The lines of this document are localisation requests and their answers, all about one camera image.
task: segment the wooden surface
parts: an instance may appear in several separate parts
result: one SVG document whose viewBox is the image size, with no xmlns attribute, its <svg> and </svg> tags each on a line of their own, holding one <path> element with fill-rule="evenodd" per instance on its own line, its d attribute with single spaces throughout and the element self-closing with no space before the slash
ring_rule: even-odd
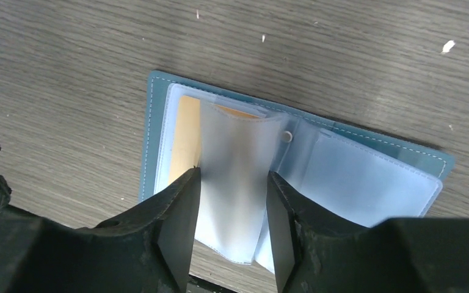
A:
<svg viewBox="0 0 469 293">
<path fill-rule="evenodd" d="M 0 0 L 12 203 L 73 227 L 136 204 L 154 69 L 439 146 L 430 215 L 469 217 L 469 0 Z M 192 272 L 275 290 L 200 245 Z"/>
</svg>

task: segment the open wallet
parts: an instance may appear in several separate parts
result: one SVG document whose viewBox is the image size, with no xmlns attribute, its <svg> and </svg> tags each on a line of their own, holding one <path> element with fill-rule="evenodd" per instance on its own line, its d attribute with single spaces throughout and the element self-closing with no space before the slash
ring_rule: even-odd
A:
<svg viewBox="0 0 469 293">
<path fill-rule="evenodd" d="M 441 151 L 160 71 L 150 73 L 147 92 L 139 200 L 200 166 L 195 239 L 271 272 L 270 171 L 371 227 L 425 215 L 454 166 Z"/>
</svg>

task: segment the black object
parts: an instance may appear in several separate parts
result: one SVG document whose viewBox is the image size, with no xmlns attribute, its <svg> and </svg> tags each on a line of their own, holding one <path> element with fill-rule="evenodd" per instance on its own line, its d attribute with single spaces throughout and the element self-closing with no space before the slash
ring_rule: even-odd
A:
<svg viewBox="0 0 469 293">
<path fill-rule="evenodd" d="M 11 206 L 10 193 L 0 176 L 0 292 L 233 292 L 188 275 L 199 168 L 95 228 Z M 367 229 L 272 172 L 267 213 L 279 292 L 469 292 L 469 220 Z"/>
</svg>

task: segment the light blue leather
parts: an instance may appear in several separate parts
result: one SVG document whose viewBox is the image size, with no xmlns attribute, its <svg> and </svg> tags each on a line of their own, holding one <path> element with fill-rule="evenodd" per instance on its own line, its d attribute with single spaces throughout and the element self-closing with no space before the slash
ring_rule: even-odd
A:
<svg viewBox="0 0 469 293">
<path fill-rule="evenodd" d="M 441 151 L 349 126 L 344 123 L 335 122 L 278 103 L 220 89 L 172 74 L 152 71 L 148 77 L 145 139 L 141 164 L 139 201 L 146 200 L 154 193 L 165 101 L 168 86 L 172 83 L 186 85 L 216 95 L 226 96 L 231 99 L 263 106 L 277 112 L 286 112 L 295 117 L 303 118 L 305 121 L 318 126 L 320 129 L 328 129 L 336 134 L 347 137 L 357 143 L 361 143 L 362 145 L 431 174 L 440 180 L 445 179 L 454 166 L 454 158 Z"/>
</svg>

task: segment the gray wood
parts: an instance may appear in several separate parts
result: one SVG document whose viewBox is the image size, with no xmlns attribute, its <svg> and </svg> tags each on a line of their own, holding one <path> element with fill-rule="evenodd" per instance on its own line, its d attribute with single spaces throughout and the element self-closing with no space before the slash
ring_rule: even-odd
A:
<svg viewBox="0 0 469 293">
<path fill-rule="evenodd" d="M 154 69 L 438 145 L 457 166 L 430 215 L 469 217 L 469 0 L 0 0 L 12 203 L 73 227 L 136 204 Z M 192 272 L 275 290 L 201 245 Z"/>
</svg>

